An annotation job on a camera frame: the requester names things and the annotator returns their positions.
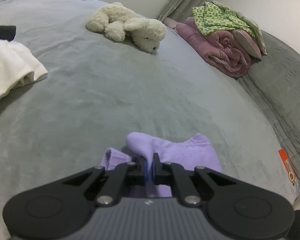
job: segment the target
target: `white plush toy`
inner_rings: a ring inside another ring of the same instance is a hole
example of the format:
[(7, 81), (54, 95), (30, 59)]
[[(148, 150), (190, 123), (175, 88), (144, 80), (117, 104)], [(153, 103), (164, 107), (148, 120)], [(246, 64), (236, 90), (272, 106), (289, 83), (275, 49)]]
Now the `white plush toy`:
[(91, 32), (105, 32), (107, 38), (119, 42), (124, 40), (126, 31), (129, 31), (135, 45), (149, 53), (156, 51), (166, 36), (166, 27), (162, 22), (143, 18), (119, 2), (95, 11), (86, 27)]

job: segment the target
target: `plush toy paw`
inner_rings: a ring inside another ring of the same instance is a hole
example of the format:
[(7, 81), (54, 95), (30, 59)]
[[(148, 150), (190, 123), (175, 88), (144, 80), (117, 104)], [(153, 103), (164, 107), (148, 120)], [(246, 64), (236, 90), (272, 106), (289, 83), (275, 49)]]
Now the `plush toy paw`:
[(108, 24), (109, 17), (103, 12), (96, 11), (89, 17), (86, 28), (94, 33), (102, 33)]
[(107, 38), (113, 41), (122, 42), (126, 36), (126, 32), (123, 30), (123, 22), (115, 21), (108, 24), (105, 28), (105, 34)]

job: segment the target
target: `gray bedsheet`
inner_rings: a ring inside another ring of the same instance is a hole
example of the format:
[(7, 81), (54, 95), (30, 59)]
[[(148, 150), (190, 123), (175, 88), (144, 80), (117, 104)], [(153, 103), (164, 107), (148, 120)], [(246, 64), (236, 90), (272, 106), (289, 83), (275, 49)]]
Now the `gray bedsheet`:
[(98, 164), (141, 131), (174, 142), (210, 138), (223, 172), (293, 202), (280, 143), (236, 80), (168, 30), (155, 55), (85, 29), (96, 0), (1, 0), (0, 24), (49, 71), (0, 102), (0, 240), (14, 194)]
[(238, 82), (270, 121), (300, 179), (300, 55), (263, 33), (268, 55)]

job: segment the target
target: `folded comforter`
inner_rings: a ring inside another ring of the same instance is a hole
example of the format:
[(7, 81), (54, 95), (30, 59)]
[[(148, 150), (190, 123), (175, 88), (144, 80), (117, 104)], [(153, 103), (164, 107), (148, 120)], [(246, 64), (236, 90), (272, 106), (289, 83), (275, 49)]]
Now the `folded comforter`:
[(215, 31), (233, 31), (241, 29), (254, 39), (263, 54), (267, 55), (261, 30), (253, 20), (242, 13), (231, 10), (228, 6), (217, 1), (204, 2), (203, 6), (192, 8), (195, 25), (203, 36)]
[(203, 36), (196, 28), (194, 18), (176, 27), (179, 35), (210, 65), (222, 73), (238, 78), (245, 75), (251, 65), (247, 51), (229, 31), (215, 31)]

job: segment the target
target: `white towel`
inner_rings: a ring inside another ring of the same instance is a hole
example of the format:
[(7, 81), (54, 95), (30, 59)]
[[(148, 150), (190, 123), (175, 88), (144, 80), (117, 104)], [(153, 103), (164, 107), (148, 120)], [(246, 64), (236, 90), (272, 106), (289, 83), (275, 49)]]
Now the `white towel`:
[(0, 99), (11, 89), (40, 81), (47, 74), (48, 71), (26, 46), (0, 40)]

